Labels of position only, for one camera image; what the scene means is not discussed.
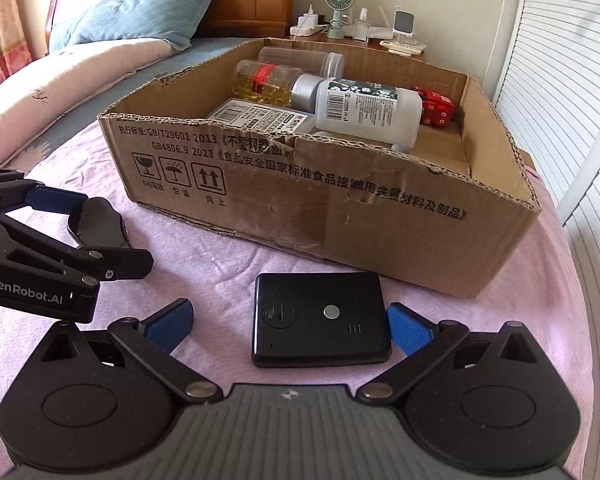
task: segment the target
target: umbrella icon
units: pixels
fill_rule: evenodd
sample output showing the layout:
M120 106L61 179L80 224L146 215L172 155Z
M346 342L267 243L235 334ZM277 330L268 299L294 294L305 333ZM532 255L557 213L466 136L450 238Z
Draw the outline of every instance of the umbrella icon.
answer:
M178 181L178 175L177 175L177 173L182 174L182 170L180 168L178 168L177 166L174 166L174 165L167 166L166 168L164 168L164 171L171 171L171 173L173 173L173 179L176 182Z

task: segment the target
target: barcode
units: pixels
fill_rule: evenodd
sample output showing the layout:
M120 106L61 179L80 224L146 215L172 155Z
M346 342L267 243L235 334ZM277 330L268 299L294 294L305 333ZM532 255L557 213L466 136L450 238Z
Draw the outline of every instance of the barcode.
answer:
M344 97L327 94L327 119L344 120Z
M231 123L235 121L238 117L240 117L245 110L248 110L250 105L241 104L241 103L232 103L228 106L225 106L221 110L218 110L214 115L212 115L213 119L218 119L220 121L226 121Z

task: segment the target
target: arrows up icon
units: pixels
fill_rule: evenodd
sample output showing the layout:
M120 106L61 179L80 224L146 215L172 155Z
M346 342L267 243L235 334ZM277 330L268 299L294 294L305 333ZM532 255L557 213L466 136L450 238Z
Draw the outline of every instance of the arrows up icon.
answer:
M206 186L206 187L215 187L216 189L220 189L220 187L218 186L218 175L216 174L216 172L214 170L211 170L211 173L207 173L205 170L200 169L200 171L198 173L202 177L202 185L203 186ZM206 178L208 176L211 177L211 180L213 181L213 184L209 184L207 182Z

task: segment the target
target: glass bottle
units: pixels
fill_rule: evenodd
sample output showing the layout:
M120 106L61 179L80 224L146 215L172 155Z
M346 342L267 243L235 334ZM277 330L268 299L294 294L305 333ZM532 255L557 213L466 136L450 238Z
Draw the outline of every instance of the glass bottle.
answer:
M244 59L235 67L234 94L240 99L288 107L299 68Z

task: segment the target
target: white plastic bottle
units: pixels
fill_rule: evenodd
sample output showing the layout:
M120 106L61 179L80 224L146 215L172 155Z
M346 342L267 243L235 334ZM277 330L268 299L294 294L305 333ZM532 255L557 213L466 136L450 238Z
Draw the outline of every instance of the white plastic bottle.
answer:
M413 90L330 78L318 85L315 101L321 130L399 144L407 150L418 137L422 99Z

